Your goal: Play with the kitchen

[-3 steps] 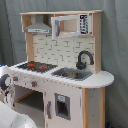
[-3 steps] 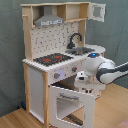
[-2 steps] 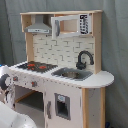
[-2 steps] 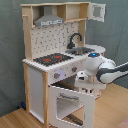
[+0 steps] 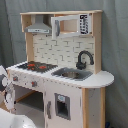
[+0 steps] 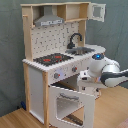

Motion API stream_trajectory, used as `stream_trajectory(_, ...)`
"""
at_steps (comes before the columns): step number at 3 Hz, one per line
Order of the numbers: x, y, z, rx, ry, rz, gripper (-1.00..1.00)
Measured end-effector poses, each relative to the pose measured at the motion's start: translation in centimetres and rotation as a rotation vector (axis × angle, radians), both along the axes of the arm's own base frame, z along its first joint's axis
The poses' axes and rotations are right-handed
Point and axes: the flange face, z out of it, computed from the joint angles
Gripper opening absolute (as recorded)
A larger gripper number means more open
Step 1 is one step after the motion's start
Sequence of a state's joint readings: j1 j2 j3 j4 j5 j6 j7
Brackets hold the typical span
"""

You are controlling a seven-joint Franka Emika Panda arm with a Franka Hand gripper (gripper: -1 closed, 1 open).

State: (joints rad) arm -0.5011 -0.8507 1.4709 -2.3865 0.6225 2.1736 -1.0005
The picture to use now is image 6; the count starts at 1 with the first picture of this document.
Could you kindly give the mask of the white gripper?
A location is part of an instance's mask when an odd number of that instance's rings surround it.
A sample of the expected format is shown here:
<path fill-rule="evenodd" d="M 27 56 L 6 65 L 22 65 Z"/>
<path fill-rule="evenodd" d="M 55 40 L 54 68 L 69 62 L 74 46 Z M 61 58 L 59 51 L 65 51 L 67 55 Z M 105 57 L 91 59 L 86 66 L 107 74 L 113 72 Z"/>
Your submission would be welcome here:
<path fill-rule="evenodd" d="M 87 70 L 81 71 L 77 77 L 78 87 L 93 87 L 93 88 L 105 88 L 100 81 L 100 78 L 91 77 Z"/>

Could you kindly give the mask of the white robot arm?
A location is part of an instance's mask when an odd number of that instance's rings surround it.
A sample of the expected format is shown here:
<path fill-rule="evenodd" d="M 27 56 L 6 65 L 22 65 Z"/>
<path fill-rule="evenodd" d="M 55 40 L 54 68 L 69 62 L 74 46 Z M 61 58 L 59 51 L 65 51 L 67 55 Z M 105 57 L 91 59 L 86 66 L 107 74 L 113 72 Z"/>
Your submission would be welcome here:
<path fill-rule="evenodd" d="M 103 54 L 94 54 L 89 68 L 81 71 L 77 78 L 79 87 L 115 87 L 128 81 L 128 69 L 121 71 L 117 61 L 107 58 Z"/>

